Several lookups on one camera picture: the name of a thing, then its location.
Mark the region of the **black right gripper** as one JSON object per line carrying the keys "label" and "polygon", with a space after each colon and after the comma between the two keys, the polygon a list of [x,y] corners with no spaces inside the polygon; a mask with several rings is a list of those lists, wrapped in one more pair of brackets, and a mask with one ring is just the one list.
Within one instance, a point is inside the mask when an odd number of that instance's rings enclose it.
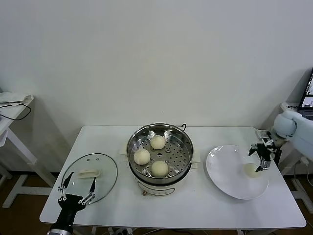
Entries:
{"label": "black right gripper", "polygon": [[271,163],[271,153],[276,150],[274,143],[265,145],[264,143],[252,144],[249,149],[248,156],[251,156],[253,153],[257,152],[260,158],[260,165],[256,168],[255,172],[260,172],[267,170]]}

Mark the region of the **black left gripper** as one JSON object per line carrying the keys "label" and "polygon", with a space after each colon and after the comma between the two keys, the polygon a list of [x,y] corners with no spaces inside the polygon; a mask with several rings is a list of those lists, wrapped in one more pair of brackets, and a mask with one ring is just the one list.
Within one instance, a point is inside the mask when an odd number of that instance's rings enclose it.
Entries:
{"label": "black left gripper", "polygon": [[85,205],[95,198],[96,177],[93,178],[89,193],[86,197],[69,193],[65,194],[73,173],[74,172],[71,172],[58,187],[60,193],[58,203],[61,207],[61,212],[59,213],[56,224],[73,225],[77,212],[83,210]]}

